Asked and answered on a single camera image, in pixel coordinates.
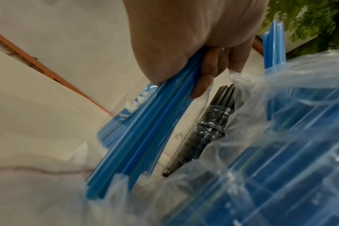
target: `plastic bag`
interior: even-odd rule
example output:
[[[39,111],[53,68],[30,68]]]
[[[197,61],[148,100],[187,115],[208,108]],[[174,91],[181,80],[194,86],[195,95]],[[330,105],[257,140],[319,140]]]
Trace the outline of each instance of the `plastic bag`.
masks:
[[[203,158],[131,194],[126,177],[118,176],[103,201],[86,200],[85,182],[57,175],[53,182],[64,187],[44,202],[41,197],[50,190],[35,181],[46,175],[0,176],[0,211],[9,213],[0,214],[0,225],[32,225],[33,218],[38,225],[53,220],[52,225],[339,226],[339,51],[304,56],[276,69],[275,76],[243,88],[245,104],[230,115],[226,136],[209,145]],[[236,86],[245,77],[231,76]],[[299,95],[285,100],[267,122],[267,101],[288,88]],[[33,187],[34,194],[4,195],[18,183]],[[26,210],[13,207],[25,202],[32,208],[19,214]]]

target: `green foliage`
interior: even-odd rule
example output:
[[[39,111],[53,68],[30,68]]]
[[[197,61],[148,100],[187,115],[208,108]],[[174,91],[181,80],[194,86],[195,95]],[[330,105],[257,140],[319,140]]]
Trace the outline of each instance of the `green foliage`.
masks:
[[[336,29],[338,12],[339,0],[270,0],[262,29],[271,24],[277,14],[285,30],[294,31],[290,38],[293,42],[322,33],[331,34]]]

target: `hand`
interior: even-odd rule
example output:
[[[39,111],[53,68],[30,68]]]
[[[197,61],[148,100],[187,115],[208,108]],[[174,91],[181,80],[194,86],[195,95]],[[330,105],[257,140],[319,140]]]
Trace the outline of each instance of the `hand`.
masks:
[[[176,75],[201,47],[211,47],[191,95],[196,98],[226,68],[242,71],[268,0],[123,1],[136,60],[153,84]]]

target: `white floor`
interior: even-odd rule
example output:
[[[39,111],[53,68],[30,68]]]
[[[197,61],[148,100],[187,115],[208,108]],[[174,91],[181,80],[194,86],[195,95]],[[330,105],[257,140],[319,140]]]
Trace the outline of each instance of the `white floor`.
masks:
[[[0,0],[0,34],[109,110],[143,77],[121,0]],[[244,71],[260,74],[263,57]]]

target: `bundle of straws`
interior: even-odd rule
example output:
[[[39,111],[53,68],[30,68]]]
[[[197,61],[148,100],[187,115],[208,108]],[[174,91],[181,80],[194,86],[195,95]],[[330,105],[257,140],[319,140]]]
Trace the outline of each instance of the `bundle of straws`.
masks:
[[[104,198],[115,174],[129,176],[129,190],[143,173],[152,173],[175,125],[191,103],[206,48],[178,75],[160,85],[134,113],[116,116],[98,134],[111,147],[87,182],[89,199]]]
[[[276,58],[268,55],[283,46],[283,39],[268,42],[278,26],[265,34],[265,59]],[[263,136],[302,131],[302,139],[254,142],[164,225],[339,226],[339,89],[300,91],[285,110],[270,109],[275,120]]]

